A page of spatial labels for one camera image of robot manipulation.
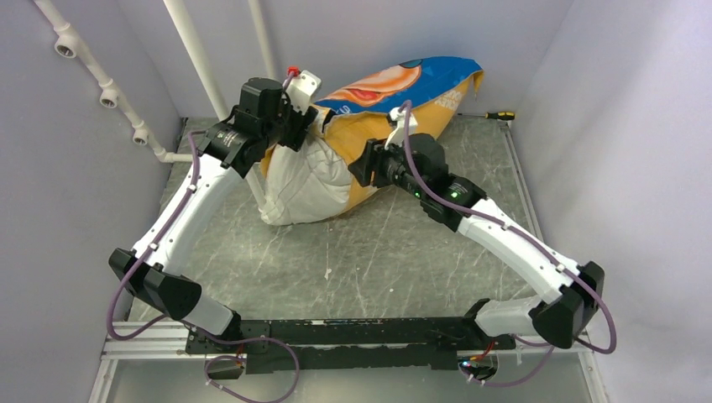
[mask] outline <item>robotic arm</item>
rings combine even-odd
[[[181,185],[187,196],[174,196],[131,250],[113,252],[109,264],[120,279],[128,278],[123,284],[132,295],[220,340],[243,339],[240,315],[182,275],[187,257],[223,198],[269,147],[301,147],[317,114],[310,104],[320,85],[308,71],[288,80],[286,88],[262,78],[244,84],[230,117],[210,127],[196,146],[199,157]],[[394,127],[389,138],[369,140],[348,167],[359,184],[409,192],[431,219],[481,243],[537,293],[513,301],[478,301],[464,320],[489,338],[538,334],[553,346],[570,348],[599,309],[574,277],[600,295],[603,270],[558,254],[507,217],[473,182],[450,173],[442,146],[430,135],[407,137],[417,127],[409,113],[396,108],[388,119]]]

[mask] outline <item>yellow and black screwdriver handle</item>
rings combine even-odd
[[[485,118],[488,119],[497,119],[497,120],[514,120],[515,114],[513,112],[495,112],[495,113],[485,113],[484,114]]]

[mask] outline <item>marble surface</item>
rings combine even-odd
[[[210,119],[190,119],[186,130]],[[440,138],[450,170],[467,176],[525,228],[514,162],[496,121],[457,116]],[[187,150],[185,139],[181,151]],[[166,204],[190,165],[174,164]],[[405,192],[387,188],[324,222],[264,224],[241,183],[196,243],[185,276],[247,319],[427,317],[464,314],[480,298],[533,296],[482,246],[432,222]],[[131,320],[156,311],[136,301]]]

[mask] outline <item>white wall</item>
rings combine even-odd
[[[214,116],[161,2],[118,0],[154,59],[181,116]],[[476,59],[486,77],[462,112],[512,109],[572,0],[264,0],[280,64],[322,78],[321,95],[390,65],[431,55]],[[265,74],[246,0],[185,0],[230,105]]]
[[[712,401],[710,49],[709,2],[576,0],[519,107],[547,240],[607,270],[614,402]]]
[[[55,5],[168,146],[180,119],[118,5]],[[107,258],[155,219],[168,166],[53,51],[34,3],[3,2],[0,35],[0,400],[87,401],[118,285]]]

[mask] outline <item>white pipe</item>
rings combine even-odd
[[[217,118],[220,120],[227,118],[230,111],[225,104],[225,99],[220,92],[220,87],[217,84],[215,75],[212,74],[207,54],[202,47],[200,38],[196,32],[196,27],[193,25],[186,5],[182,0],[163,0],[163,3],[165,4],[165,8],[168,9],[168,14],[173,20],[175,29],[178,31],[178,35],[180,35],[188,55],[191,57],[193,66],[198,73],[202,86],[205,88],[208,99],[210,99],[212,108],[215,109]],[[245,179],[247,180],[249,189],[252,191],[254,199],[257,201],[257,207],[261,210],[265,203],[264,191],[262,190],[262,185],[259,183],[254,168],[248,172]]]
[[[262,6],[259,0],[249,0],[249,11],[252,14],[252,22],[254,31],[257,34],[259,42],[259,51],[262,53],[264,67],[267,69],[267,75],[272,80],[277,79],[277,63],[275,62],[275,53],[270,46],[270,37],[267,35],[267,27],[264,24],[264,15],[262,14]]]
[[[54,4],[50,0],[34,0],[42,14],[52,23],[59,38],[55,42],[55,50],[60,55],[73,59],[79,57],[79,60],[86,65],[86,68],[91,72],[99,86],[102,88],[102,95],[99,97],[99,102],[107,108],[118,107],[126,118],[131,122],[133,127],[133,142],[140,145],[147,144],[154,152],[156,158],[160,162],[179,162],[191,161],[189,154],[176,154],[166,152],[155,138],[153,130],[149,125],[136,113],[134,108],[128,102],[126,95],[121,91],[116,82],[108,76],[107,72],[99,65],[97,59],[89,50],[89,47],[84,42],[84,39],[79,36],[74,27],[71,26],[60,14]]]

